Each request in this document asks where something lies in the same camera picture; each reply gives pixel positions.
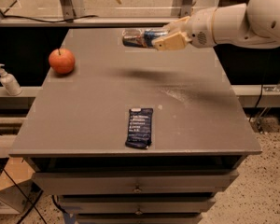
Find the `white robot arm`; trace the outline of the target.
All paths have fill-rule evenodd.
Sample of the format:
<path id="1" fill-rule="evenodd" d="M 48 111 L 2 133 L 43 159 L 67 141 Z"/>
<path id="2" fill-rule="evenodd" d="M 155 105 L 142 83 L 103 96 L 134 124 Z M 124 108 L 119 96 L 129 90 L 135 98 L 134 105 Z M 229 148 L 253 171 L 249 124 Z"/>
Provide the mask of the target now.
<path id="1" fill-rule="evenodd" d="M 152 41 L 158 50 L 211 48 L 232 44 L 249 49 L 280 47 L 280 0 L 210 7 L 164 26 L 166 35 Z"/>

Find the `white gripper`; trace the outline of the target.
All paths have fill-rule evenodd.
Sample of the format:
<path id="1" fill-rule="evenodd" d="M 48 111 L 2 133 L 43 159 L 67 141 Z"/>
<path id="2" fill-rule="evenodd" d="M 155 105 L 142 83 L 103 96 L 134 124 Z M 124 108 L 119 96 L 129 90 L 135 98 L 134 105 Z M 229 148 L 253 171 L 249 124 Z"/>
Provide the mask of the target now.
<path id="1" fill-rule="evenodd" d="M 215 7 L 202 9 L 195 12 L 191 17 L 186 16 L 164 25 L 164 29 L 173 33 L 154 39 L 152 41 L 153 48 L 160 51 L 180 50 L 184 49 L 188 43 L 196 48 L 212 48 L 216 45 L 213 35 L 213 21 L 216 10 Z"/>

